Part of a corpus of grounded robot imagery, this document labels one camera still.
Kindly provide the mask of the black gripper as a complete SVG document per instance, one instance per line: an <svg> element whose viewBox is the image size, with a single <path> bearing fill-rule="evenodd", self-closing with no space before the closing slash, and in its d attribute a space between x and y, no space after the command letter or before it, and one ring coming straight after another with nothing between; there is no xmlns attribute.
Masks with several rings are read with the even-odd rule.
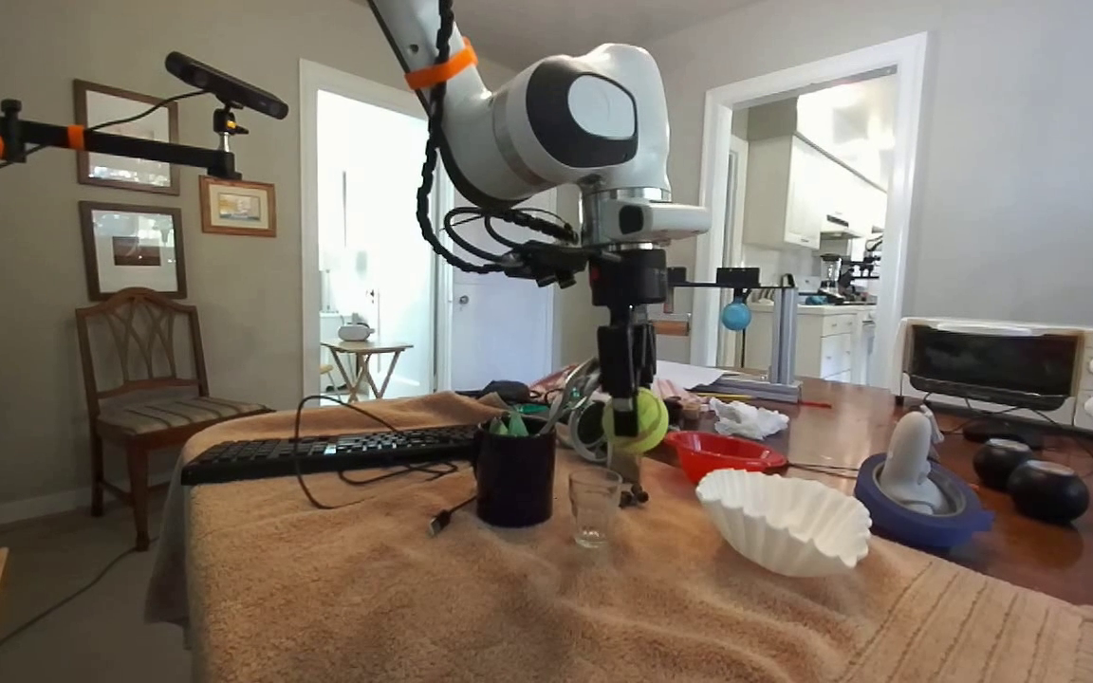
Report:
<svg viewBox="0 0 1093 683"><path fill-rule="evenodd" d="M668 300L668 263L661 249L606 249L589 263L592 302L606 310L597 331L599 381L609 396L606 436L633 436L633 392L652 382L658 336L647 302Z"/></svg>

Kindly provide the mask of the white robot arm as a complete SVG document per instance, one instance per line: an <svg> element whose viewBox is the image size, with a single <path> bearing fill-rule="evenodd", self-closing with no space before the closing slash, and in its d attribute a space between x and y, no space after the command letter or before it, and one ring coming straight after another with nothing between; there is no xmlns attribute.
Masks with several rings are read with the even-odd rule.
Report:
<svg viewBox="0 0 1093 683"><path fill-rule="evenodd" d="M488 88L454 24L454 0L367 0L426 109L416 200L449 169L467 197L445 225L416 211L422 239L461 273L570 284L589 273L599 326L606 432L647 432L641 397L658 374L647 302L668 300L673 239L711 226L668 181L668 100L647 48L602 42L554 52Z"/></svg>

